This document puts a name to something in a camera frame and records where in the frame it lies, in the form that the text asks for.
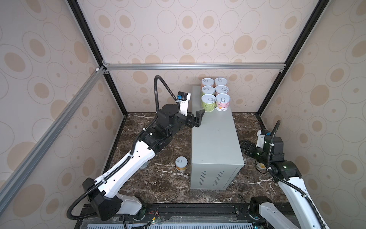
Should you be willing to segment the lime green labelled can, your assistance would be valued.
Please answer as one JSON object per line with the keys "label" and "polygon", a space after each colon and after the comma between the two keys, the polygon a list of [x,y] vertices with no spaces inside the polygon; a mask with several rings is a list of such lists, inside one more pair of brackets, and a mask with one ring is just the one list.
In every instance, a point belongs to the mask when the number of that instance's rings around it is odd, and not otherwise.
{"label": "lime green labelled can", "polygon": [[213,94],[204,94],[201,97],[201,106],[205,112],[212,112],[215,109],[216,97]]}

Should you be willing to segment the purple pink labelled can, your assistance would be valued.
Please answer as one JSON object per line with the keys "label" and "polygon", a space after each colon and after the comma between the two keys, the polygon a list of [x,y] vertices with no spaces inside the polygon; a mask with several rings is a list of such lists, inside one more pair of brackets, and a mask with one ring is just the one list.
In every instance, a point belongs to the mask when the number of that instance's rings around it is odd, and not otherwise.
{"label": "purple pink labelled can", "polygon": [[220,112],[226,111],[230,106],[231,97],[221,93],[216,95],[215,109]]}

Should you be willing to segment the pink orange labelled can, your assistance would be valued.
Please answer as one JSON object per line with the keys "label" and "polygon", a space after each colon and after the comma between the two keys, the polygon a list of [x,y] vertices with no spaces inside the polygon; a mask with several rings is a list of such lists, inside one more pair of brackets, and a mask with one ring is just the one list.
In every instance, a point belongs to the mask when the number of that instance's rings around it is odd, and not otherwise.
{"label": "pink orange labelled can", "polygon": [[211,86],[213,87],[214,86],[214,79],[212,78],[204,78],[201,80],[201,87],[204,87],[204,86]]}

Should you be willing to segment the white red labelled can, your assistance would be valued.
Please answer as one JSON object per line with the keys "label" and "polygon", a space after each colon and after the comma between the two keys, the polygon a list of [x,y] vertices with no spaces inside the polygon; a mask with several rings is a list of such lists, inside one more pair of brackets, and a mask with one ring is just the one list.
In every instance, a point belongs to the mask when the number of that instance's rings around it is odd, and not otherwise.
{"label": "white red labelled can", "polygon": [[228,92],[229,92],[229,88],[225,85],[218,85],[215,87],[215,95],[227,94]]}

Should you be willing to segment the orange tomato labelled can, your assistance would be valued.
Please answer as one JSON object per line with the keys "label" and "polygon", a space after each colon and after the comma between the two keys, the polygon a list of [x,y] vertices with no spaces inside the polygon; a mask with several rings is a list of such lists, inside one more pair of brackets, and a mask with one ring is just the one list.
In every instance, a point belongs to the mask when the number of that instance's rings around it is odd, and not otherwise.
{"label": "orange tomato labelled can", "polygon": [[214,85],[215,85],[215,87],[219,86],[219,85],[227,85],[227,80],[223,77],[215,78]]}

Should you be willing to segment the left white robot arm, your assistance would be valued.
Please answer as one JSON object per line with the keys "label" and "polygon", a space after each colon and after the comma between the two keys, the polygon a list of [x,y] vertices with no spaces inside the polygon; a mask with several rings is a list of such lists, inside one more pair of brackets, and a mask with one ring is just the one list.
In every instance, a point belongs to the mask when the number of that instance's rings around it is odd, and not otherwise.
{"label": "left white robot arm", "polygon": [[98,216],[102,221],[116,214],[140,216],[141,201],[121,195],[119,190],[143,164],[169,145],[183,127],[199,127],[204,114],[204,110],[199,110],[196,114],[184,115],[173,104],[166,104],[158,110],[150,125],[136,137],[130,152],[98,178],[87,178],[83,182],[81,198],[87,198],[94,210],[88,216]]}

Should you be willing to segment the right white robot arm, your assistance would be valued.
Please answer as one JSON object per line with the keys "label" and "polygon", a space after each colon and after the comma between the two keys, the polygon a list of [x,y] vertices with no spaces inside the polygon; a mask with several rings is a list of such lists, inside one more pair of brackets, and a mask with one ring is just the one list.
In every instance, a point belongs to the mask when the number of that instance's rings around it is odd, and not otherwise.
{"label": "right white robot arm", "polygon": [[[246,140],[241,143],[241,151],[265,165],[267,173],[285,193],[301,229],[329,228],[311,199],[299,169],[285,160],[280,137],[264,136],[262,147]],[[251,198],[248,211],[253,219],[265,219],[275,229],[298,228],[266,196]]]}

